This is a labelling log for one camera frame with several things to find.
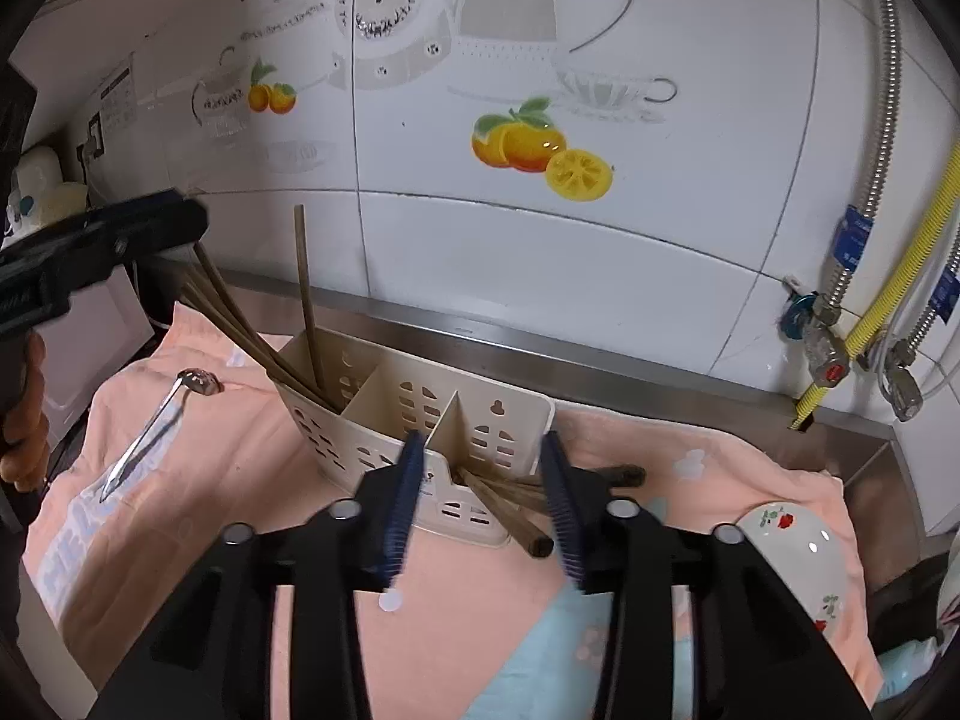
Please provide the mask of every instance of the white dot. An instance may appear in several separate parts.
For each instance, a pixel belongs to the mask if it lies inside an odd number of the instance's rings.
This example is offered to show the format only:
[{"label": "white dot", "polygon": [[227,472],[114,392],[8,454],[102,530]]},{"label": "white dot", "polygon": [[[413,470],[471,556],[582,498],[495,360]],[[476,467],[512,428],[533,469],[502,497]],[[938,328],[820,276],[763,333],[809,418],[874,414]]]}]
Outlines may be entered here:
[{"label": "white dot", "polygon": [[384,611],[397,611],[403,605],[403,593],[391,587],[380,594],[380,608]]}]

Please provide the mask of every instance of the lemon slice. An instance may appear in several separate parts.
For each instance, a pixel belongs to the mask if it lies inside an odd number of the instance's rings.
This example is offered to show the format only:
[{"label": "lemon slice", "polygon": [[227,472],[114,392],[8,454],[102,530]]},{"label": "lemon slice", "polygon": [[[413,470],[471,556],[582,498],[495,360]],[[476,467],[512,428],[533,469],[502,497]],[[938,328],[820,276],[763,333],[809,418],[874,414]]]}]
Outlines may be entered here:
[{"label": "lemon slice", "polygon": [[560,197],[587,202],[607,193],[613,184],[613,171],[596,154],[568,148],[550,157],[546,182]]}]

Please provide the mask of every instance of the green leaf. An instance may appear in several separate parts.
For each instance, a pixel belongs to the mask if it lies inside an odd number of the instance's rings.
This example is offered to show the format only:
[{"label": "green leaf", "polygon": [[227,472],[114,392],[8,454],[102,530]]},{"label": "green leaf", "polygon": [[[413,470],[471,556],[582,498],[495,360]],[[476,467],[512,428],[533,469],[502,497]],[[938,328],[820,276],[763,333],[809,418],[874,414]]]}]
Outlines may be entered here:
[{"label": "green leaf", "polygon": [[481,138],[486,138],[490,135],[493,127],[499,127],[501,124],[510,124],[512,119],[506,116],[501,116],[500,114],[490,113],[486,116],[481,116],[473,123],[473,131],[479,135]]},{"label": "green leaf", "polygon": [[542,113],[550,107],[550,98],[530,98],[520,105],[520,113]]},{"label": "green leaf", "polygon": [[270,73],[276,73],[277,68],[272,65],[265,65],[261,59],[256,60],[256,65],[253,65],[253,69],[250,71],[250,85],[256,86],[260,84],[260,81],[265,79]]},{"label": "green leaf", "polygon": [[524,113],[522,109],[517,114],[517,119],[524,124],[529,124],[534,129],[553,129],[553,119],[550,119],[545,113]]}]

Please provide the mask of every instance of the corrugated yellow pipe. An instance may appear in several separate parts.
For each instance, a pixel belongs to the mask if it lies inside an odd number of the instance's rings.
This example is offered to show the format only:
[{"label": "corrugated yellow pipe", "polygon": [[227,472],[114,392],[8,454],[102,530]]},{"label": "corrugated yellow pipe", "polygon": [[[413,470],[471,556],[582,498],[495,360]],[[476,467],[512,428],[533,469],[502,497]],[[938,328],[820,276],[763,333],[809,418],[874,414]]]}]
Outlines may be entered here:
[{"label": "corrugated yellow pipe", "polygon": [[[944,177],[940,179],[940,186],[937,187],[933,201],[930,202],[926,213],[923,214],[923,221],[916,233],[913,241],[906,251],[904,258],[899,261],[894,274],[887,279],[886,284],[877,299],[863,314],[862,319],[853,327],[851,333],[844,341],[847,353],[853,360],[870,343],[870,339],[875,336],[877,330],[883,326],[887,317],[894,311],[896,305],[906,295],[906,290],[910,289],[923,262],[930,256],[933,247],[944,231],[947,225],[950,213],[953,211],[953,204],[960,194],[960,142],[953,146],[947,170],[944,171]],[[803,393],[803,397],[797,402],[797,418],[790,425],[791,430],[796,430],[803,424],[813,410],[820,405],[824,395],[829,390],[825,386],[816,386],[811,384]]]}]

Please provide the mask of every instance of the plate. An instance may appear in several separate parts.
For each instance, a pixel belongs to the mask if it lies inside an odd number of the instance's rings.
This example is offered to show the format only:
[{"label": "plate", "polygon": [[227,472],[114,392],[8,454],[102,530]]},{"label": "plate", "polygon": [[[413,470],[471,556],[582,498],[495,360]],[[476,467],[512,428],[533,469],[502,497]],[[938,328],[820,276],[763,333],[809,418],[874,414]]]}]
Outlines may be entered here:
[{"label": "plate", "polygon": [[829,640],[840,625],[848,581],[833,531],[810,509],[785,501],[756,507],[737,526]]}]

